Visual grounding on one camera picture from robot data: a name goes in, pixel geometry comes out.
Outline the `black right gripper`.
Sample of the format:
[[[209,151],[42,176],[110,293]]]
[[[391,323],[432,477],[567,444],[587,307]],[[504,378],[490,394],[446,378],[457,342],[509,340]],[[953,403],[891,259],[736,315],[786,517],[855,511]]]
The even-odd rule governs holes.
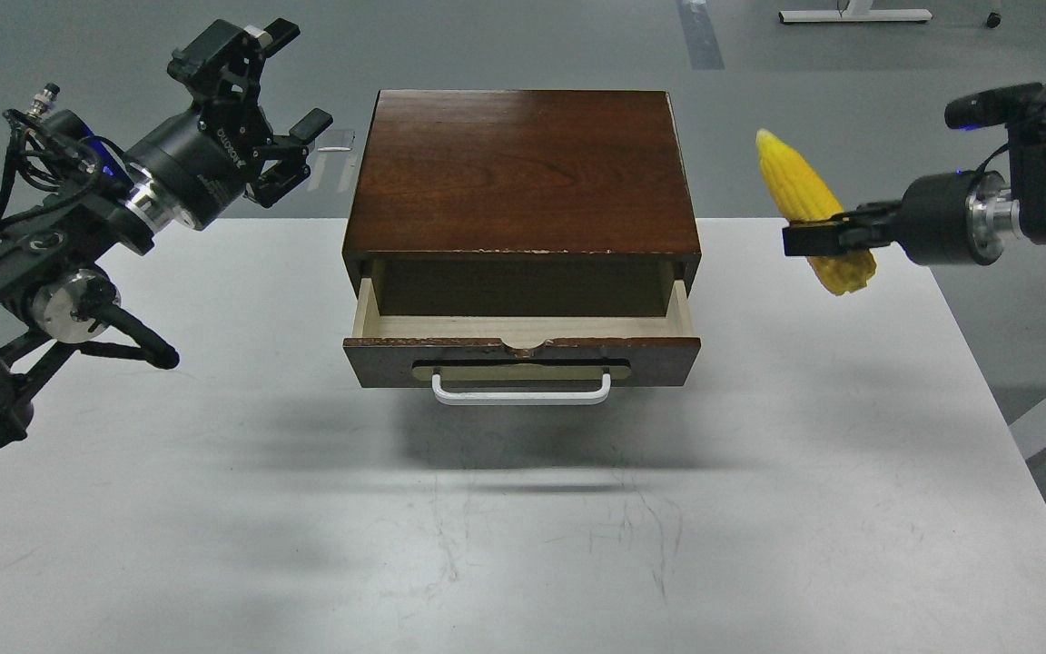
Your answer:
[[[896,241],[919,265],[987,266],[1002,255],[1005,235],[1014,235],[1014,198],[1003,177],[955,171],[918,178],[900,202],[864,203],[824,221],[788,224],[782,248],[788,257],[840,257]]]

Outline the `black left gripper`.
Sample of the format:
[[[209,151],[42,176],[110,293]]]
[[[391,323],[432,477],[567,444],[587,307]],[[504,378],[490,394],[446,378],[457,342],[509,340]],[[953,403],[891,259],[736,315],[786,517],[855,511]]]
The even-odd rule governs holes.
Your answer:
[[[311,174],[309,154],[332,115],[312,108],[286,135],[272,135],[258,106],[264,63],[299,33],[286,18],[264,28],[219,18],[172,51],[167,74],[185,86],[190,107],[127,153],[170,194],[188,228],[202,231],[245,191],[251,202],[271,208]]]

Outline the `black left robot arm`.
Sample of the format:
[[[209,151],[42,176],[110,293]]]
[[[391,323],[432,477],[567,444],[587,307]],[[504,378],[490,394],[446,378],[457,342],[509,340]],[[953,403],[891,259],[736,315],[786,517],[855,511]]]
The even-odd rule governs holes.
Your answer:
[[[0,450],[25,438],[35,396],[75,353],[177,367],[179,353],[122,307],[98,262],[116,245],[145,255],[173,221],[200,231],[240,198],[273,207],[306,181],[329,113],[311,109],[280,135],[259,104],[267,59],[299,33],[285,18],[212,22],[167,66],[190,106],[128,149],[58,111],[53,83],[4,112]]]

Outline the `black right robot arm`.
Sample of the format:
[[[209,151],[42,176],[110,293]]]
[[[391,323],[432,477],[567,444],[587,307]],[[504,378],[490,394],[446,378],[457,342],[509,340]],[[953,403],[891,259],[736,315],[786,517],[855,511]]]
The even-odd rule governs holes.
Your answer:
[[[975,170],[925,175],[897,202],[859,204],[782,229],[784,255],[845,261],[899,244],[922,266],[985,266],[1006,239],[1046,245],[1046,82],[972,93],[947,104],[948,128],[1003,125],[1009,177]]]

